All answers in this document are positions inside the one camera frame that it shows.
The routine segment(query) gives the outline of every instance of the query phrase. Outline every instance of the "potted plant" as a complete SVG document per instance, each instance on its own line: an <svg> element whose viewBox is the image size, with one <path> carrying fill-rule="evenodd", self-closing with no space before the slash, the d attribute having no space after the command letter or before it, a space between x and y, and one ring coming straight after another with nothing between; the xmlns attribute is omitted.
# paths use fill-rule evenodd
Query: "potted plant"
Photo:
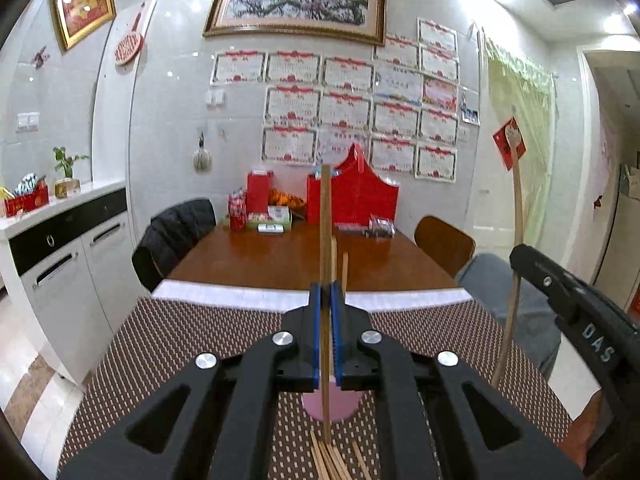
<svg viewBox="0 0 640 480"><path fill-rule="evenodd" d="M74 163L76 160L87 160L89 158L89 155L66 156L66 148L64 146L53 148L53 153L56 154L56 160L58 161L55 169L56 171L64 170L65 178L74 177Z"/></svg>
<svg viewBox="0 0 640 480"><path fill-rule="evenodd" d="M87 160L88 155L74 155L66 156L66 148L60 146L59 148L53 148L53 153L56 155L56 171L63 170L65 177L62 180L56 182L54 186L54 195L56 198L68 198L70 195L80 192L80 181L74 178L74 163L77 160Z"/></svg>

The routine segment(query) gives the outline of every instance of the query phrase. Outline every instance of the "green curtain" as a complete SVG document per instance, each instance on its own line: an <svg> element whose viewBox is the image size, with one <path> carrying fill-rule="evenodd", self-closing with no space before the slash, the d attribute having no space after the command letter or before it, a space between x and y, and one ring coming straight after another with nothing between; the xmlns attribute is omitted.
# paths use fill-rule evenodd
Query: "green curtain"
<svg viewBox="0 0 640 480"><path fill-rule="evenodd" d="M551 184L551 114L556 112L553 75L530 59L514 56L489 37L485 37L485 52L489 94L496 116L505 123L515 108L515 117L527 148L520 159L524 243L535 247L540 238Z"/></svg>

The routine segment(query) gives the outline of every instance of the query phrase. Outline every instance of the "brown chair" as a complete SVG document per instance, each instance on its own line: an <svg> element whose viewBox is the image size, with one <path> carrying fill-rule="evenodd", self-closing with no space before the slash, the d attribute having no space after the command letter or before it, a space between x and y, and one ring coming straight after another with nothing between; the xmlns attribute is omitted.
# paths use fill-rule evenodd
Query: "brown chair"
<svg viewBox="0 0 640 480"><path fill-rule="evenodd" d="M476 242L435 216L425 216L414 233L415 244L452 278L473 257Z"/></svg>

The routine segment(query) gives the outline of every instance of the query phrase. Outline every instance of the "gold picture frame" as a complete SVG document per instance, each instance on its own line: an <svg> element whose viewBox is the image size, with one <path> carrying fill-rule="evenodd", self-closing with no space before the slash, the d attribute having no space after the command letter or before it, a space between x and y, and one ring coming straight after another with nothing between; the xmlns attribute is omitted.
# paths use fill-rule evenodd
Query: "gold picture frame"
<svg viewBox="0 0 640 480"><path fill-rule="evenodd" d="M322 0L213 0L203 36L266 32L385 44L386 0L324 0L321 9L309 1Z"/></svg>
<svg viewBox="0 0 640 480"><path fill-rule="evenodd" d="M51 0L62 47L69 50L116 15L113 0Z"/></svg>

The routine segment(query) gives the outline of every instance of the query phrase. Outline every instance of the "cabinet drawer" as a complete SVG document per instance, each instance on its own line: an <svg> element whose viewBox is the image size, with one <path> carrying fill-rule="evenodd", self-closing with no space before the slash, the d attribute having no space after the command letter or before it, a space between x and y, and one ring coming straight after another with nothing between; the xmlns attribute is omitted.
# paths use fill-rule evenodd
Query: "cabinet drawer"
<svg viewBox="0 0 640 480"><path fill-rule="evenodd" d="M21 276L44 258L85 232L127 210L127 195L119 189L34 225L9 240L15 268Z"/></svg>

